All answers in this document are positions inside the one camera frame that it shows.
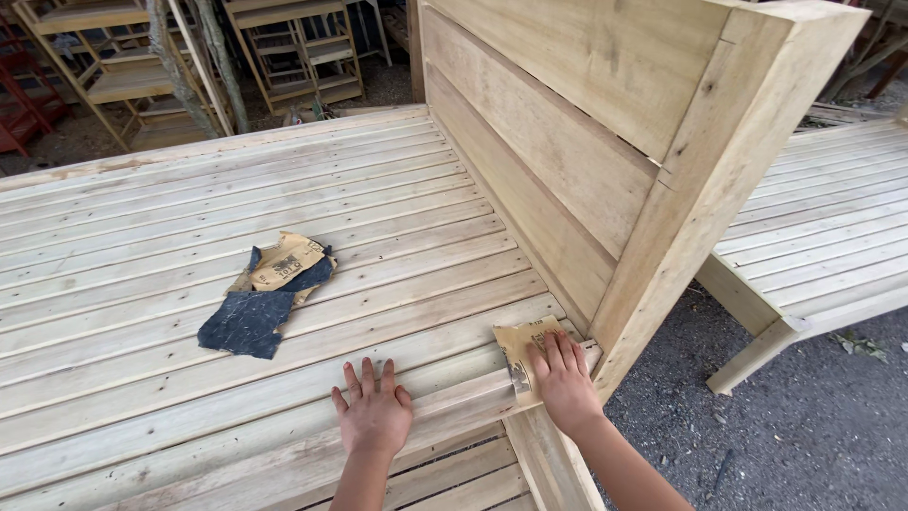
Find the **bed leg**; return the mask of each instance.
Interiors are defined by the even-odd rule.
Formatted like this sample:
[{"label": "bed leg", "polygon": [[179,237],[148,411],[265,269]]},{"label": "bed leg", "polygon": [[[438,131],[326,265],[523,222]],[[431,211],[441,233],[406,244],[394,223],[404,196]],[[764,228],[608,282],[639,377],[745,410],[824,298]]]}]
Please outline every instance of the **bed leg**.
[{"label": "bed leg", "polygon": [[734,386],[752,375],[774,356],[782,353],[782,350],[808,337],[809,335],[806,335],[808,326],[803,319],[782,317],[710,376],[706,384],[714,393],[730,396]]}]

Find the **black sandpaper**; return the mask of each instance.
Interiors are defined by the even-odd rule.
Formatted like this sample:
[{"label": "black sandpaper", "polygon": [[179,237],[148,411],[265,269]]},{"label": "black sandpaper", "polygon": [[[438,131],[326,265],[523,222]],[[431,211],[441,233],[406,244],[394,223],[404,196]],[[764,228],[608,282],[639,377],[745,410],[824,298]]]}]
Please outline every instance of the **black sandpaper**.
[{"label": "black sandpaper", "polygon": [[325,257],[319,259],[318,263],[302,270],[299,275],[292,278],[287,284],[278,287],[277,290],[296,293],[297,291],[328,282],[328,279],[331,278],[331,272],[334,271],[334,267],[331,266],[331,260],[328,258],[331,255],[331,245],[326,246],[322,253],[325,254]]},{"label": "black sandpaper", "polygon": [[221,308],[199,328],[199,346],[274,358],[282,338],[275,330],[290,317],[295,295],[289,291],[231,291]]}]

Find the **wooden bed frame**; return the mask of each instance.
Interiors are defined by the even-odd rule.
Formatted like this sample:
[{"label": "wooden bed frame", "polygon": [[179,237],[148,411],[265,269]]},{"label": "wooden bed frame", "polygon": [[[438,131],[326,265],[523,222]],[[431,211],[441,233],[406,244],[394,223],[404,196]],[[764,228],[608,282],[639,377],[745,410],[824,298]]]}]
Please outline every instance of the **wooden bed frame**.
[{"label": "wooden bed frame", "polygon": [[788,139],[696,274],[755,337],[714,392],[799,340],[908,306],[906,116]]},{"label": "wooden bed frame", "polygon": [[[346,457],[328,390],[364,355],[415,397],[392,471],[498,421],[518,461],[476,450],[470,486],[434,489],[420,468],[396,502],[602,509],[491,327],[555,315],[608,400],[867,13],[514,8],[419,2],[428,106],[0,180],[0,509],[326,506]],[[335,278],[274,360],[199,348],[280,229],[332,245]]]}]

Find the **left hand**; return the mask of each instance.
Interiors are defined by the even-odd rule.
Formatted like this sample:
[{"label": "left hand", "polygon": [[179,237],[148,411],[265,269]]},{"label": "left hand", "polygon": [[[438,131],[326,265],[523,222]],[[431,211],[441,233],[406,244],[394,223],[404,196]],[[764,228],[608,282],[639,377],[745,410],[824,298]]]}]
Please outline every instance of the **left hand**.
[{"label": "left hand", "polygon": [[331,389],[331,401],[340,420],[340,439],[347,454],[371,452],[394,457],[407,442],[413,422],[410,393],[394,385],[394,361],[385,361],[380,389],[375,389],[372,362],[362,359],[362,384],[353,365],[343,365],[344,379],[350,390],[350,404],[338,387]]}]

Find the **right hand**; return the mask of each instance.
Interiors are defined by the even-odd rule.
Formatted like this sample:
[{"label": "right hand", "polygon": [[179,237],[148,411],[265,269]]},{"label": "right hand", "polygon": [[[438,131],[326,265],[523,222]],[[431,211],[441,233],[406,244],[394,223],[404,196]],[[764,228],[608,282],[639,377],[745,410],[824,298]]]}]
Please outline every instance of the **right hand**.
[{"label": "right hand", "polygon": [[533,345],[530,363],[536,369],[542,401],[555,426],[576,438],[585,428],[605,418],[599,397],[589,379],[583,348],[563,330],[546,332],[546,356]]}]

